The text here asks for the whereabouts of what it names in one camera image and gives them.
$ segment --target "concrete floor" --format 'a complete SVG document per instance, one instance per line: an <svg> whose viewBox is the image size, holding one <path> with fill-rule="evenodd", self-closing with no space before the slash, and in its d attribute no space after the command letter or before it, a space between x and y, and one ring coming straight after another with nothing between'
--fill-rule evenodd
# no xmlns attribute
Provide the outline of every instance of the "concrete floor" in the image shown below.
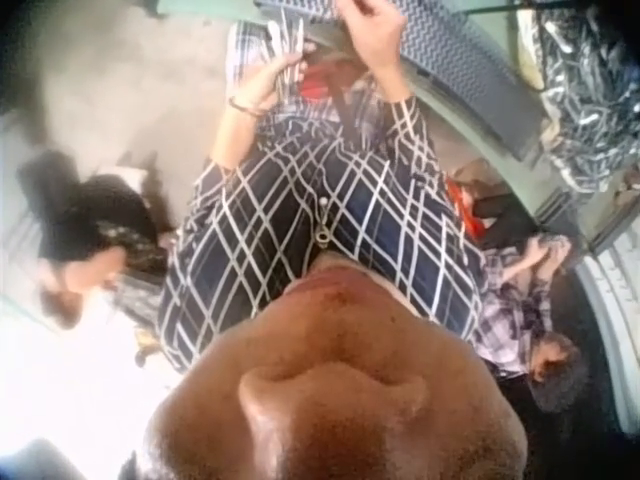
<svg viewBox="0 0 640 480"><path fill-rule="evenodd" d="M228 29L196 17L153 19L113 0L60 9L39 53L51 144L83 175L126 152L134 161L156 152L178 223L223 106Z"/></svg>

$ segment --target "red cloth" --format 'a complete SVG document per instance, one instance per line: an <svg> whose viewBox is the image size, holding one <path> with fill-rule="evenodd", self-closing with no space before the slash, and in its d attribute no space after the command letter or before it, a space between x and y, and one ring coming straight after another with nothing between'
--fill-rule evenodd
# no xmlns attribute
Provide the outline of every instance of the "red cloth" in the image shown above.
<svg viewBox="0 0 640 480"><path fill-rule="evenodd" d="M460 216L462 217L462 221L464 222L469 235L471 235L474 240L482 238L487 229L482 223L482 220L473 216L473 204L465 204L462 198L462 189L450 179L447 180L447 190L449 191L451 201L458 207L458 211L460 212Z"/></svg>

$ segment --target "dark hair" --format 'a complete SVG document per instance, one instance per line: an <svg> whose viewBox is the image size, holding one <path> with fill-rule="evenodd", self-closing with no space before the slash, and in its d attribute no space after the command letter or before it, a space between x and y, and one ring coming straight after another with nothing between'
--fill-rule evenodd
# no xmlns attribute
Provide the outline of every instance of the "dark hair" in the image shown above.
<svg viewBox="0 0 640 480"><path fill-rule="evenodd" d="M64 330L71 330L80 321L80 309L70 308L63 300L62 292L50 292L45 288L40 289L40 305L42 313L46 317L51 317L56 325Z"/></svg>
<svg viewBox="0 0 640 480"><path fill-rule="evenodd" d="M538 343L555 343L567 353L561 362L547 362L543 366L543 379L531 380L533 398L540 410L559 413L569 408L584 390L589 369L580 350L564 335L545 333Z"/></svg>

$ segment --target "patterned cloth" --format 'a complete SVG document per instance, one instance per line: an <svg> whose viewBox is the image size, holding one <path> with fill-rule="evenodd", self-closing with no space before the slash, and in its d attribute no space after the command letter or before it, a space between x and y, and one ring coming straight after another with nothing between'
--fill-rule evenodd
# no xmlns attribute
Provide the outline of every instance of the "patterned cloth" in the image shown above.
<svg viewBox="0 0 640 480"><path fill-rule="evenodd" d="M513 282L502 283L504 268L520 259L515 247L490 250L485 257L487 290L470 343L498 377L527 374L532 341L552 328L550 284L534 278L523 295Z"/></svg>
<svg viewBox="0 0 640 480"><path fill-rule="evenodd" d="M190 366L216 335L304 276L324 246L319 232L328 249L382 275L420 315L468 339L483 256L449 201L417 100L385 104L383 128L371 137L363 129L360 147L343 139L333 116L307 108L285 115L287 108L266 120L239 168L223 172L211 162L196 182L158 320L176 366Z"/></svg>

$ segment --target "hand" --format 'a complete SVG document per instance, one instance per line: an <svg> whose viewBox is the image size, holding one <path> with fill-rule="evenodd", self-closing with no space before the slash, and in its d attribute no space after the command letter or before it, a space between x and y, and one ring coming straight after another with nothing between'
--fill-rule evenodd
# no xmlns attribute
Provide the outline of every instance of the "hand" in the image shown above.
<svg viewBox="0 0 640 480"><path fill-rule="evenodd" d="M567 237L560 237L550 248L550 254L548 261L558 268L569 255L571 251L571 242Z"/></svg>
<svg viewBox="0 0 640 480"><path fill-rule="evenodd" d="M276 57L266 65L255 65L249 67L245 77L236 88L233 96L238 104L260 110L270 110L278 103L276 94L276 78L288 67L296 65L302 61L302 55L291 53ZM300 65L300 72L306 70L306 63Z"/></svg>
<svg viewBox="0 0 640 480"><path fill-rule="evenodd" d="M562 262L567 258L570 251L571 242L567 237L560 237L558 241L554 241L549 249L549 256L538 268L536 277L540 280L550 282L556 270L560 268L560 265L562 265Z"/></svg>
<svg viewBox="0 0 640 480"><path fill-rule="evenodd" d="M400 69L400 42L407 19L387 0L336 0L353 46L374 75Z"/></svg>
<svg viewBox="0 0 640 480"><path fill-rule="evenodd" d="M523 259L526 260L529 266L532 266L542 260L547 253L549 253L549 247L540 244L540 235L538 235L527 241Z"/></svg>

